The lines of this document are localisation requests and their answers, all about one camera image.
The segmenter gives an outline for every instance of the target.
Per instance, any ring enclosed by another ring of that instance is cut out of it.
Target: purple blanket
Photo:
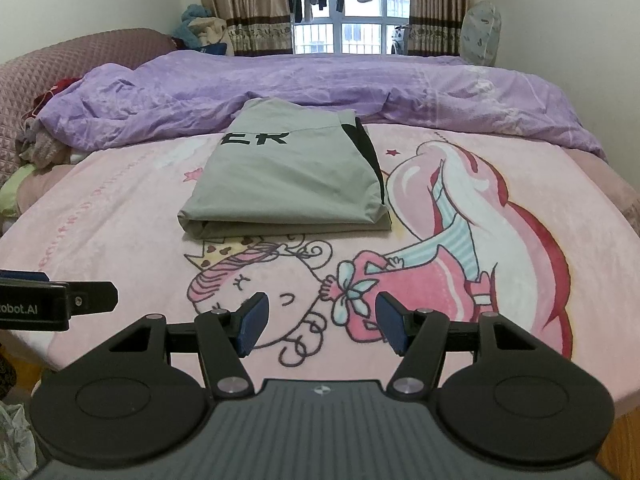
[[[220,132],[255,97],[353,108],[364,123],[530,137],[604,156],[558,87],[451,57],[172,52],[136,70],[95,68],[39,118],[55,138],[90,152]]]

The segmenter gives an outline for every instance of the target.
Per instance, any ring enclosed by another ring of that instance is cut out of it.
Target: pink star
[[[190,180],[198,180],[201,174],[202,174],[202,168],[198,168],[197,170],[193,170],[193,171],[187,171],[187,173],[184,174],[186,178],[183,180],[183,182],[188,182]]]

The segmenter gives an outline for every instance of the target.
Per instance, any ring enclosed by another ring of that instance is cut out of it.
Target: pink bed sheet
[[[0,267],[109,280],[112,314],[65,333],[5,333],[53,368],[151,312],[188,322],[256,291],[271,311],[244,359],[264,378],[386,383],[399,358],[372,301],[451,319],[503,315],[603,382],[621,415],[640,404],[640,239],[561,149],[410,126],[368,126],[392,207],[390,233],[185,238],[177,212],[220,135],[93,153],[0,239]],[[196,356],[174,365],[201,379]],[[447,359],[444,376],[469,364]]]

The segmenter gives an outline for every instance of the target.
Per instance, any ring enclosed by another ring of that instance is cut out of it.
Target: curtain
[[[410,56],[457,56],[467,0],[411,0]]]
[[[226,20],[236,56],[293,54],[288,0],[202,0]]]

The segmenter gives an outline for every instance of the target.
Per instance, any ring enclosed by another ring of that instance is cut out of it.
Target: quilted pink headboard
[[[63,78],[81,77],[102,64],[134,69],[174,50],[168,36],[130,28],[83,36],[0,64],[0,186],[19,167],[14,139],[34,97]]]

